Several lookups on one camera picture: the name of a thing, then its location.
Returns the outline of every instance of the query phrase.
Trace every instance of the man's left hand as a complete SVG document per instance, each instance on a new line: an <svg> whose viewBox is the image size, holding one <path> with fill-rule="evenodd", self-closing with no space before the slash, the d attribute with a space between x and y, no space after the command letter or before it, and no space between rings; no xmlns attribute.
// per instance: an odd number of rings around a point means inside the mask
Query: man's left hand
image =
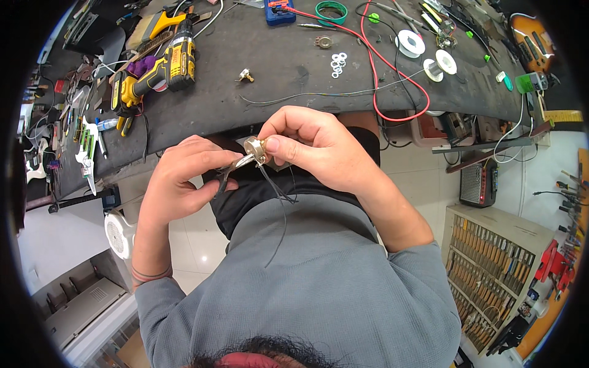
<svg viewBox="0 0 589 368"><path fill-rule="evenodd" d="M242 156L223 150L198 135L168 148L151 176L141 204L139 222L143 226L162 227L200 210L219 190L219 181L211 180L196 189L189 180L208 170L227 166ZM235 189L237 182L230 180L227 190Z"/></svg>

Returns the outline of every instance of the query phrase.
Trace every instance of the red wire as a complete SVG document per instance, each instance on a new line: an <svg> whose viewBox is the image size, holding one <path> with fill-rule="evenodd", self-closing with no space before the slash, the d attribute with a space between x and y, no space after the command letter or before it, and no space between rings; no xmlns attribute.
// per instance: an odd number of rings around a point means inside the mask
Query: red wire
<svg viewBox="0 0 589 368"><path fill-rule="evenodd" d="M369 5L369 4L366 4L366 8L364 9L364 13L363 13L364 15L366 15L366 12L368 11L368 5ZM319 18L318 16L311 15L311 14L307 14L307 13L305 13L305 12L302 12L302 11L296 10L296 9L294 9L294 8L291 8L291 7L289 7L289 6L283 6L283 8L284 8L285 10L288 10L288 11L290 11L290 12L293 12L293 13L296 13L296 14L300 14L300 15L304 15L304 16L309 16L309 17L311 17L311 18L314 18L314 19L323 20L323 19ZM358 38L359 38L359 39L360 39L362 42L364 42L364 43L365 43L365 44L366 44L366 45L369 47L369 50L368 50L368 57L369 57L369 59L370 59L370 66L372 67L372 74L373 74L373 76L374 76L374 79L375 79L375 85L376 85L376 86L378 86L378 77L377 77L377 73L376 73L376 68L375 68L375 66L374 66L374 59L372 58L372 53L370 52L371 50L372 50L372 52L374 52L374 53L375 53L375 54L376 54L376 55L377 55L377 56L378 56L378 57L379 57L379 58L380 58L382 61L384 61L386 65L388 65L389 67L391 67L393 70L397 71L397 68L395 68L395 67L394 67L394 66L393 66L393 65L392 65L390 62L388 62L388 61L387 61L387 60L386 60L386 59L385 59L385 58L384 58L384 57L383 57L383 56L382 56L380 53L378 53L378 51L377 51L376 49L374 49L374 46L372 46L372 44L371 44L370 42L368 42L368 39L366 38L366 35L364 34L364 18L365 18L365 17L363 16L363 17L362 17L362 19L360 20L360 29L361 29L361 31L362 31L362 35L359 35L357 32L355 32L355 31L353 31L353 30L351 30L351 29L349 29L349 28L346 28L346 27L344 27L344 26L341 26L341 25L339 25L339 24L335 24L335 23L331 23L331 22L327 22L327 23L330 23L330 24L331 24L331 25L333 25L333 26L336 26L336 27L338 27L338 28L341 28L341 29L343 29L344 31L348 31L348 32L350 32L350 33L351 33L351 34L353 34L354 36L358 37ZM414 85L415 85L417 88L419 88L419 89L420 89L420 90L423 92L423 94L425 95L425 98L427 98L427 100L428 100L428 103L425 105L425 108L424 108L423 110L419 111L419 112L418 112L417 114L415 114L415 115L411 115L410 117L406 117L406 118L402 118L402 119L391 119L391 118L388 118L388 117L384 116L384 115L383 115L383 114L380 112L380 110L378 110L378 107L376 106L376 91L374 91L374 94L372 95L372 104L374 105L374 109L375 109L376 113L377 113L377 114L378 114L378 115L379 115L381 118L383 118L384 120L387 120L387 121L407 121L407 120L412 120L412 119L414 119L414 118L416 118L416 117L418 117L418 116L420 116L420 115L423 115L423 113L425 113L425 111L426 111L426 110L429 108L429 95L428 95L428 93L425 91L425 89L424 89L422 86L420 86L420 85L419 85L417 82L415 82L414 80L412 80L411 78L408 78L408 77L407 77L405 74L403 74L403 72L400 72L400 71L399 71L399 74L401 74L403 77L407 78L407 80L408 80L409 82L413 83L413 84L414 84Z"/></svg>

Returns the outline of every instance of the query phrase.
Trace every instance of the black shorts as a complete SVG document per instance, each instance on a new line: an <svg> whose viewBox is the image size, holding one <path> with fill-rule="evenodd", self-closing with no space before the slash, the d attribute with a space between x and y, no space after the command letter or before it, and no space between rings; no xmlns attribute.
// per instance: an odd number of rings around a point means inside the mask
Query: black shorts
<svg viewBox="0 0 589 368"><path fill-rule="evenodd" d="M360 142L374 162L380 166L380 142L378 137L364 128L349 127L348 130ZM327 188L310 172L298 166L292 165L278 172L267 168L266 172L272 181L287 195L322 194L362 208L355 195ZM209 170L203 174L203 181L206 183L214 180L217 174L216 170ZM229 177L237 181L239 189L225 192L219 198L211 201L217 225L219 225L219 229L227 239L231 239L235 226L249 210L264 201L276 198L274 189L254 164L238 168L229 174Z"/></svg>

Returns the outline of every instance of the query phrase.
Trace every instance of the wrist tattoo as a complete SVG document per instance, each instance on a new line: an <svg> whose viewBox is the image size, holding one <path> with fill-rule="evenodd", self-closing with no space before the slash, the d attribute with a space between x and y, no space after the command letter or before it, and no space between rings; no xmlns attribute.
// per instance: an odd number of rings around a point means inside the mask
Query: wrist tattoo
<svg viewBox="0 0 589 368"><path fill-rule="evenodd" d="M171 264L168 265L168 268L164 272L156 274L156 275L146 275L144 273L140 273L139 271L137 271L135 269L135 267L131 267L131 276L137 286L142 285L142 284L149 282L149 281L162 279L164 277L172 277L172 273L173 273L173 270L172 270Z"/></svg>

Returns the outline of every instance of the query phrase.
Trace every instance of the solder spool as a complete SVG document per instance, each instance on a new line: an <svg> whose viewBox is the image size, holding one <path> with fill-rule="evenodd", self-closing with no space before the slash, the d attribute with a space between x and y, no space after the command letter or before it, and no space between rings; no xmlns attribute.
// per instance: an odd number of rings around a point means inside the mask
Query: solder spool
<svg viewBox="0 0 589 368"><path fill-rule="evenodd" d="M403 55L413 59L418 58L425 52L423 40L416 33L408 29L399 31L397 37L395 37L395 45Z"/></svg>
<svg viewBox="0 0 589 368"><path fill-rule="evenodd" d="M436 51L436 60L426 59L423 61L423 69L429 79L434 82L441 82L444 78L444 72L452 75L456 74L456 62L452 55L444 50Z"/></svg>

